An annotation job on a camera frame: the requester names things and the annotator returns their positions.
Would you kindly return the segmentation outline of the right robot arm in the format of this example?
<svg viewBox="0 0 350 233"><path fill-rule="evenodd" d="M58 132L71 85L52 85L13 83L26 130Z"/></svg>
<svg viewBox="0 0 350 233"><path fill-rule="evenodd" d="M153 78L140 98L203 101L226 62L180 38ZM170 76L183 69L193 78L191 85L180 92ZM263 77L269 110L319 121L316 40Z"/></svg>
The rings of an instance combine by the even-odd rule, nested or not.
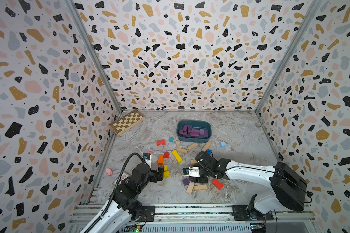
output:
<svg viewBox="0 0 350 233"><path fill-rule="evenodd" d="M272 211L287 208L302 212L306 198L307 182L283 162L274 166L256 166L238 163L222 158L215 159L211 153L201 151L192 167L183 168L182 174L193 182L205 183L208 178L220 180L240 180L265 186L268 190L254 194L249 204L233 205L232 215L238 220L272 220Z"/></svg>

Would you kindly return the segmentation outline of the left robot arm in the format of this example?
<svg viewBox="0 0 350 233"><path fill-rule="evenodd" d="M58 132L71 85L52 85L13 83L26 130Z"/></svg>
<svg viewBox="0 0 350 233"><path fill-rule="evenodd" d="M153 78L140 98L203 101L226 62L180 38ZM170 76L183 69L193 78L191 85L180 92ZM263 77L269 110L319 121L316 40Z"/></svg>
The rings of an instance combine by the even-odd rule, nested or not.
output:
<svg viewBox="0 0 350 233"><path fill-rule="evenodd" d="M122 180L126 166L135 156L140 163L131 176ZM140 155L134 152L127 157L109 199L81 232L120 233L124 228L143 228L147 222L153 221L155 207L143 207L138 197L149 183L164 179L164 165L160 164L156 170L151 169L146 161L148 156L148 153Z"/></svg>

